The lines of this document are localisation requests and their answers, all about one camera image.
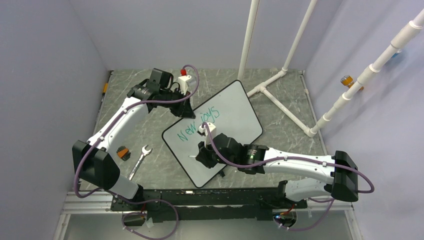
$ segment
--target orange object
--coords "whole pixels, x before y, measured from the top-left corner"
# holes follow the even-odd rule
[[[128,153],[128,148],[124,148],[123,150],[117,152],[118,157],[121,159],[126,153]]]
[[[108,83],[106,83],[103,87],[103,94],[106,93],[106,90],[108,90]]]
[[[341,84],[345,85],[345,86],[346,86],[346,87],[348,87],[348,88],[351,88],[351,87],[352,87],[352,85],[355,83],[355,82],[354,82],[354,79],[353,79],[351,76],[349,76],[349,75],[344,76],[344,77],[340,80],[340,82],[341,82]]]

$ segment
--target gray marble floor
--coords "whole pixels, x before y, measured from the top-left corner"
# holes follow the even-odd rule
[[[179,69],[165,69],[179,76]],[[242,81],[246,92],[257,84],[269,79],[278,71],[272,69],[246,69]],[[149,78],[150,69],[117,70],[110,77],[109,87],[103,101],[102,110],[96,130],[108,122],[121,106],[131,87]],[[199,69],[200,86],[193,96],[193,106],[206,101],[213,94],[237,79],[237,69]],[[267,89],[303,123],[314,125],[311,109],[308,104],[304,87],[297,70],[289,70],[287,74]],[[255,141],[256,144],[267,145],[286,152],[323,155],[318,135],[313,138],[306,136],[281,110],[266,96],[257,93],[250,98],[252,106],[263,127],[263,134]],[[158,107],[145,119],[140,121],[127,139],[122,143],[131,151],[131,158],[118,162],[121,173],[127,175],[141,154],[141,147],[149,144],[153,152],[141,164],[133,181],[145,189],[192,189],[195,188],[180,164],[172,155],[164,141],[162,132],[178,120],[168,109]],[[255,188],[275,187],[282,180],[299,180],[299,176],[291,174],[256,174],[247,175],[236,171],[234,167],[224,169],[225,177],[215,176],[203,188]],[[91,190],[95,186],[83,182],[81,190]]]

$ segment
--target whiteboard with black border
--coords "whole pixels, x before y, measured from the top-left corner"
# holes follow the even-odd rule
[[[204,137],[197,133],[202,122],[216,126],[216,134],[224,133],[241,144],[251,144],[263,132],[261,123],[239,80],[235,80],[198,106],[195,119],[182,118],[162,133],[162,139],[197,188],[203,187],[226,165],[207,168],[195,158],[198,143]]]

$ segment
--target orange bottle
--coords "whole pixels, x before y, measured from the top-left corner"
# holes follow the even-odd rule
[[[346,75],[340,80],[340,82],[341,82],[341,84],[345,85],[346,87],[351,88],[352,85],[354,84],[354,79],[351,76]]]

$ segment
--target white pvc pipe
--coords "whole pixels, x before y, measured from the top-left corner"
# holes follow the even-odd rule
[[[309,3],[309,6],[307,7],[306,13],[303,17],[303,20],[300,24],[299,30],[297,31],[296,37],[294,38],[293,44],[291,45],[290,51],[288,52],[288,56],[285,59],[285,63],[284,66],[282,67],[281,71],[279,71],[275,76],[271,77],[270,79],[258,84],[257,86],[255,86],[252,90],[250,90],[247,93],[247,96],[250,98],[252,95],[254,95],[255,93],[260,92],[260,88],[262,87],[266,87],[269,84],[271,84],[272,82],[274,82],[275,80],[281,78],[282,76],[286,75],[287,70],[289,68],[289,64],[290,61],[293,58],[293,55],[295,54],[296,48],[298,47],[298,44],[301,40],[301,37],[305,31],[306,25],[309,21],[309,18],[311,17],[312,11],[315,8],[315,4],[317,3],[317,0],[311,0]],[[251,13],[252,13],[252,6],[250,7],[250,14],[249,14],[249,19],[251,18]],[[243,74],[245,72],[245,65],[246,65],[246,60],[247,60],[247,52],[249,52],[249,47],[247,47],[247,50],[245,51],[245,46],[246,46],[246,42],[247,39],[246,37],[244,38],[244,46],[243,46],[243,53],[246,52],[246,56],[243,57],[243,53],[241,54],[241,61],[240,61],[240,67],[238,69],[238,79],[241,80],[243,78]]]
[[[302,121],[299,120],[287,107],[285,107],[277,98],[275,98],[265,87],[262,87],[260,91],[267,96],[283,113],[287,115],[295,124],[297,124],[305,133],[309,131],[309,127],[307,127]]]
[[[285,59],[284,66],[282,67],[283,71],[287,72],[287,70],[289,69],[290,61],[292,60],[293,55],[295,54],[296,48],[298,47],[298,44],[301,40],[301,37],[304,34],[306,25],[309,21],[309,18],[312,15],[312,11],[314,10],[316,3],[317,3],[317,0],[311,0],[309,3],[309,6],[307,7],[302,23],[300,24],[299,30],[297,31],[296,37],[294,38],[293,44],[291,45],[290,51],[288,52],[288,56]]]
[[[243,80],[243,75],[245,74],[253,28],[255,26],[256,15],[258,14],[259,1],[260,0],[252,0],[250,4],[249,18],[247,20],[246,34],[244,35],[243,50],[241,52],[240,66],[238,67],[237,79],[240,81]]]
[[[334,114],[344,107],[362,86],[366,85],[378,72],[380,72],[381,68],[388,60],[390,60],[393,54],[395,54],[399,49],[405,47],[411,39],[418,35],[418,33],[423,29],[423,25],[424,9],[416,16],[416,18],[414,18],[414,20],[409,21],[408,24],[399,31],[399,33],[391,40],[390,45],[377,58],[377,60],[365,68],[365,70],[358,76],[357,81],[353,84],[353,86],[338,98],[328,112],[322,115],[316,125],[309,130],[307,135],[309,137],[313,137],[317,134],[319,129],[325,127]]]
[[[260,88],[261,87],[266,87],[268,86],[270,83],[274,82],[275,80],[281,78],[282,76],[286,75],[285,71],[279,71],[277,74],[275,74],[274,76],[272,76],[270,79],[259,83],[257,86],[255,86],[252,90],[250,90],[247,93],[247,97],[251,97],[253,94],[260,92]]]

